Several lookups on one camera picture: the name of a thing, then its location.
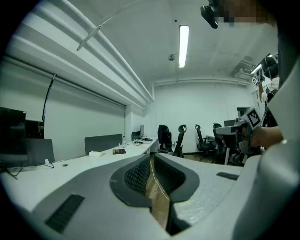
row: ceiling light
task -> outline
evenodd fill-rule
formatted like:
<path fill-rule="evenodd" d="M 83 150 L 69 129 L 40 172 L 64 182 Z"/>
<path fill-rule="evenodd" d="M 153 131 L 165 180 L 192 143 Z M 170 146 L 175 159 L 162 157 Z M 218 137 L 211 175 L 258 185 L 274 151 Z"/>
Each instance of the ceiling light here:
<path fill-rule="evenodd" d="M 252 72 L 251 72 L 251 74 L 254 74 L 259 68 L 261 68 L 261 64 L 260 65 L 258 65 Z"/>
<path fill-rule="evenodd" d="M 188 50 L 188 33 L 189 33 L 189 26 L 180 26 L 180 40 L 179 40 L 179 68 L 184 68 L 186 64 L 187 58 L 187 50 Z"/>

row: black mesh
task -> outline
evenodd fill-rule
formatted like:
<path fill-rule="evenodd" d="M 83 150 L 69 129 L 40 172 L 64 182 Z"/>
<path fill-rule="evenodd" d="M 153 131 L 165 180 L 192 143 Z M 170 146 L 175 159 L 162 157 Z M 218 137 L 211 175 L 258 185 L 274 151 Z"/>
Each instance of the black mesh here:
<path fill-rule="evenodd" d="M 170 166 L 157 157 L 155 157 L 154 168 L 155 176 L 168 195 L 180 187 L 186 179 L 183 172 Z"/>
<path fill-rule="evenodd" d="M 150 176 L 150 160 L 145 159 L 124 174 L 126 185 L 143 195 L 146 195 L 146 184 Z"/>

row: black monitor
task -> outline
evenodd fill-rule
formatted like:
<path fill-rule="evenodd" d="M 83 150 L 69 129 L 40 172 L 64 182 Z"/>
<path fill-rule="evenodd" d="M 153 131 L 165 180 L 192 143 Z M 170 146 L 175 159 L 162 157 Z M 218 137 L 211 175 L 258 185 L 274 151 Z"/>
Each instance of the black monitor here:
<path fill-rule="evenodd" d="M 235 120 L 224 121 L 224 127 L 233 126 L 234 124 L 235 124 Z"/>
<path fill-rule="evenodd" d="M 0 107 L 0 166 L 19 166 L 28 161 L 26 112 Z"/>
<path fill-rule="evenodd" d="M 144 125 L 141 125 L 140 138 L 144 136 Z"/>

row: floor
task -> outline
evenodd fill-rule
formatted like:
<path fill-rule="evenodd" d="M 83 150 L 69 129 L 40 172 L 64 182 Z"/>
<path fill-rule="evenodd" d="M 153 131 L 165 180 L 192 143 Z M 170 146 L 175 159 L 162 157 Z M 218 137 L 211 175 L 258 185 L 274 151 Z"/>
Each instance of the floor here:
<path fill-rule="evenodd" d="M 186 160 L 198 161 L 202 158 L 199 155 L 185 155 L 184 158 Z M 150 160 L 152 164 L 152 168 L 154 170 L 154 155 L 151 156 Z M 201 162 L 211 163 L 211 160 L 204 157 L 201 159 Z M 169 205 L 170 201 L 166 198 L 169 197 L 163 188 L 156 183 L 157 178 L 153 177 L 153 171 L 150 170 L 150 176 L 147 181 L 146 186 L 146 196 L 152 200 L 152 215 L 159 222 L 162 228 L 166 228 L 169 214 Z"/>

